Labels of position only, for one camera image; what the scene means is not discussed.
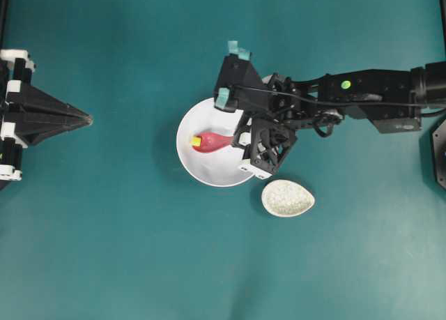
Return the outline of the black white left-arm gripper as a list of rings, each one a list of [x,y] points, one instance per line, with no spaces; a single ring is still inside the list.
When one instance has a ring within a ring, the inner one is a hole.
[[[26,50],[1,50],[2,190],[22,179],[24,149],[93,123],[92,116],[31,86],[35,67]]]

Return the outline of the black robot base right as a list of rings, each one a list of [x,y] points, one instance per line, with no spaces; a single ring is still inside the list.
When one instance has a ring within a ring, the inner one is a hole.
[[[431,133],[433,168],[436,182],[445,189],[445,119],[439,121]]]

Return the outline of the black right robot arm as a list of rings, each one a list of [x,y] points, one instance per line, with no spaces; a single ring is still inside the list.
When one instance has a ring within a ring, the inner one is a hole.
[[[368,69],[294,81],[271,75],[263,81],[251,54],[235,40],[228,42],[214,90],[216,109],[243,111],[247,120],[277,124],[291,136],[313,129],[332,134],[345,117],[366,119],[380,133],[417,131],[421,120],[445,113],[445,63],[404,70]]]

